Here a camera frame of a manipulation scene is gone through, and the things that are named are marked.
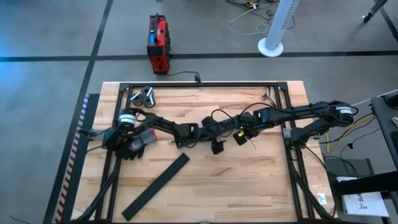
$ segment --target red power station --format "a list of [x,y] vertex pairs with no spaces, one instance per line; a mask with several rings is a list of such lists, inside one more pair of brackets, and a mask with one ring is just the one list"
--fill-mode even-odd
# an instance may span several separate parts
[[170,68],[170,36],[166,17],[150,16],[147,52],[155,74],[167,74]]

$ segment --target yellow wire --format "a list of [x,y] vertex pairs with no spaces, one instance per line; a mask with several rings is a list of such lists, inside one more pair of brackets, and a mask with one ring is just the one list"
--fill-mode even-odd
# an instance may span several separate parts
[[[348,128],[343,132],[343,134],[342,134],[341,136],[344,136],[344,135],[345,135],[348,131],[350,131],[352,128],[354,128],[354,127],[356,127],[356,126],[358,126],[358,125],[360,125],[360,124],[362,124],[362,123],[364,123],[364,122],[366,122],[366,121],[368,121],[368,120],[370,120],[370,119],[372,119],[372,118],[374,118],[374,115],[369,115],[369,117],[367,117],[366,119],[363,119],[362,121],[360,121],[360,122],[358,122],[358,123],[356,123],[356,124],[351,125],[350,127],[348,127]],[[329,154],[331,154],[331,153],[337,148],[337,145],[338,145],[339,142],[340,142],[340,139],[337,140],[335,146],[334,146],[333,149],[329,152]]]
[[328,154],[330,154],[330,149],[329,149],[329,135],[328,133],[325,133],[325,137],[326,137],[326,152],[328,152]]

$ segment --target desk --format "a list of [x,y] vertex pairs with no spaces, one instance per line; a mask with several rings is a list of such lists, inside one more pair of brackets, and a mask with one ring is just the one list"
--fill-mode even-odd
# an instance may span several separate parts
[[[308,104],[303,82],[287,82],[287,86],[293,106]],[[119,83],[103,83],[94,129],[110,127],[118,90]],[[176,123],[201,123],[217,108],[235,115],[251,103],[264,101],[264,86],[155,87],[154,93],[156,106],[143,109]],[[249,111],[262,107],[256,105]],[[215,113],[216,120],[225,118],[224,114]],[[310,122],[311,119],[301,120],[296,125],[301,127]],[[122,211],[181,152],[190,158],[188,164],[130,222],[297,221],[280,126],[263,131],[252,139],[253,144],[247,142],[238,146],[230,136],[224,144],[224,152],[218,155],[212,154],[209,142],[199,143],[193,149],[177,149],[169,143],[173,140],[171,135],[155,133],[158,141],[146,147],[142,159],[122,161],[113,222],[126,222]],[[88,148],[100,144],[101,141],[93,141]],[[307,145],[321,157],[317,141],[309,140]],[[310,190],[314,195],[326,195],[327,205],[324,206],[331,213],[334,201],[326,172],[310,152],[305,150],[302,154]],[[72,218],[81,215],[80,210],[84,210],[98,193],[105,157],[106,151],[102,149],[86,155]],[[109,191],[104,200],[103,217],[106,216]],[[303,214],[307,217],[301,190],[299,195]]]

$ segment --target wooden tabletop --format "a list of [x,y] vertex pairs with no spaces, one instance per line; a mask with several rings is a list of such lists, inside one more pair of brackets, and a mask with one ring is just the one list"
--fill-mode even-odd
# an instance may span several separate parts
[[[303,82],[287,83],[293,106],[308,104]],[[94,129],[111,126],[118,88],[118,82],[103,83]],[[200,124],[218,108],[234,116],[247,105],[264,101],[263,87],[168,87],[155,88],[154,93],[156,106],[143,109],[176,123]],[[256,105],[249,111],[262,107]],[[226,118],[222,113],[215,113],[216,120]],[[311,119],[306,119],[296,124],[302,127],[310,122]],[[113,222],[126,222],[122,211],[182,152],[190,158],[188,164],[130,222],[297,221],[280,126],[263,131],[252,143],[242,146],[230,136],[226,138],[224,152],[218,155],[213,155],[209,142],[198,143],[193,149],[177,149],[169,143],[173,140],[171,135],[155,133],[158,141],[146,147],[142,159],[122,161]],[[93,141],[89,148],[100,144],[101,141]],[[307,146],[322,158],[318,141],[309,140]],[[302,152],[310,190],[315,196],[326,195],[324,206],[331,213],[334,202],[326,172],[309,151]],[[81,215],[79,210],[84,210],[98,193],[105,155],[102,149],[86,155],[72,218]],[[307,216],[304,197],[301,190],[299,192]],[[108,197],[109,193],[104,201],[103,216]]]

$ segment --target gray floor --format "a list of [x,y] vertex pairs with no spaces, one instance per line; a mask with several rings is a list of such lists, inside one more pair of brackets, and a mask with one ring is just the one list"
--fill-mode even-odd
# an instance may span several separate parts
[[[90,55],[105,4],[106,0],[0,1],[0,57]],[[296,26],[282,41],[285,51],[398,50],[398,42],[379,13],[362,25],[361,16],[372,4],[372,0],[301,0]],[[396,6],[397,1],[389,1],[386,11],[398,25]],[[226,23],[243,11],[222,0],[114,0],[98,54],[146,54],[148,17],[156,12],[167,16],[173,54],[257,52],[261,35],[231,33]],[[250,32],[263,22],[245,15],[233,25]],[[204,80],[303,80],[312,102],[339,99],[353,104],[397,89],[397,61],[398,56],[190,59],[173,60],[170,72],[194,70]],[[1,223],[13,223],[9,215],[42,222],[87,65],[0,63]],[[193,77],[155,76],[146,60],[102,61],[95,63],[87,92],[99,93],[105,81],[143,80]],[[360,110],[361,114],[369,112],[366,103]],[[376,128],[374,122],[340,146]],[[340,133],[335,129],[330,137]],[[370,158],[377,173],[394,170],[380,133],[354,146],[345,151],[345,158]],[[398,220],[393,210],[390,214]],[[343,218],[379,223],[369,217]]]

